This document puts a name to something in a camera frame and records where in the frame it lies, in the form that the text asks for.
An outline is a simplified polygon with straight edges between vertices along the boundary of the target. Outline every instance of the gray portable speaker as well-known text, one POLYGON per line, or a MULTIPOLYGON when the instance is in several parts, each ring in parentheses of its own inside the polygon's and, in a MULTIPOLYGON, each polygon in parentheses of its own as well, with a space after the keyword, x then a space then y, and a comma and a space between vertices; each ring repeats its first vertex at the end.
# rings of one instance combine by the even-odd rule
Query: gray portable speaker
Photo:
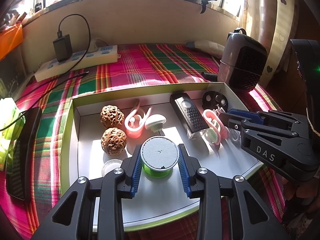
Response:
POLYGON ((229 34, 219 67, 218 82, 225 82, 233 89, 252 91, 262 75, 268 53, 244 30, 243 33, 229 34))

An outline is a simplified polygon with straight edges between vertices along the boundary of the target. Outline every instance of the blue gripper pad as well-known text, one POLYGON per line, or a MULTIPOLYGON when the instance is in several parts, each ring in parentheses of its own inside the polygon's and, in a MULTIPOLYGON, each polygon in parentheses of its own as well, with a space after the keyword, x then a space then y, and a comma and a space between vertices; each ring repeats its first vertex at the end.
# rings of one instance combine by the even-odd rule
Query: blue gripper pad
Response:
POLYGON ((263 124, 263 119, 257 113, 238 110, 238 109, 231 109, 228 113, 243 116, 246 119, 251 119, 250 122, 253 122, 256 124, 263 124))
POLYGON ((142 165, 143 165, 143 162, 142 162, 142 159, 140 158, 140 152, 139 152, 139 156, 137 158, 136 165, 134 167, 133 174, 131 177, 130 194, 132 197, 134 197, 136 195, 136 193, 138 192, 138 186, 139 186, 139 181, 140 181, 140 177, 141 177, 142 165))
POLYGON ((182 156, 182 152, 180 150, 180 147, 178 147, 178 148, 179 148, 178 166, 179 166, 182 186, 183 186, 184 192, 187 194, 187 197, 190 197, 191 196, 191 187, 190 187, 189 173, 188 173, 184 158, 182 156))

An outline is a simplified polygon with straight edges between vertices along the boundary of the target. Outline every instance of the plaid tablecloth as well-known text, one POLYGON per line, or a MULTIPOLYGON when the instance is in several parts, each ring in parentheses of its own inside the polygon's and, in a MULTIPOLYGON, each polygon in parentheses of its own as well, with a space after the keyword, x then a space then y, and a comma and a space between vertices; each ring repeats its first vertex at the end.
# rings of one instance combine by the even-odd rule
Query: plaid tablecloth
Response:
MULTIPOLYGON (((61 197, 60 154, 62 131, 66 123, 71 98, 109 90, 143 87, 158 84, 205 82, 200 73, 218 72, 218 66, 208 54, 194 52, 181 45, 128 45, 119 46, 121 58, 117 63, 105 64, 85 70, 73 71, 75 76, 84 71, 90 73, 67 81, 45 96, 38 104, 43 115, 36 135, 31 162, 31 201, 24 203, 11 198, 5 190, 5 175, 0 172, 0 204, 9 220, 24 239, 30 239, 41 221, 61 197)), ((61 82, 61 78, 39 88, 17 105, 21 110, 31 106, 41 95, 61 82)), ((40 83, 33 82, 24 93, 40 83)), ((256 87, 255 90, 238 95, 251 110, 277 109, 277 105, 256 87)), ((263 197, 281 220, 284 199, 275 173, 261 168, 250 183, 263 197)), ((129 239, 194 239, 197 213, 167 225, 126 234, 129 239)))

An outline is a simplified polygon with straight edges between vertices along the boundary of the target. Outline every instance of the white mushroom-shaped knob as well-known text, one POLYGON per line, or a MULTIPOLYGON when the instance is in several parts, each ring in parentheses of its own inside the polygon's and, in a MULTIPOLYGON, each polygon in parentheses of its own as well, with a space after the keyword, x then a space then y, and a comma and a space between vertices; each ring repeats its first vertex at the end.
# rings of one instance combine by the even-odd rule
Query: white mushroom-shaped knob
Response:
POLYGON ((153 114, 147 118, 144 127, 152 132, 158 132, 163 129, 163 124, 166 121, 167 119, 163 115, 153 114))

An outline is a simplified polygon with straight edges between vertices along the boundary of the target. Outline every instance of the green base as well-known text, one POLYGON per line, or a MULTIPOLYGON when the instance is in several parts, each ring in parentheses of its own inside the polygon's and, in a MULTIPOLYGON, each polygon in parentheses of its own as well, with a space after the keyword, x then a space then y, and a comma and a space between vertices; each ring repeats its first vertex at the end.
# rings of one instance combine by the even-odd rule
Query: green base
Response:
POLYGON ((150 169, 148 166, 146 166, 145 164, 143 164, 142 168, 146 174, 148 174, 149 176, 154 177, 154 178, 163 178, 163 177, 169 175, 169 173, 172 170, 172 169, 170 169, 167 171, 154 171, 154 170, 150 169))

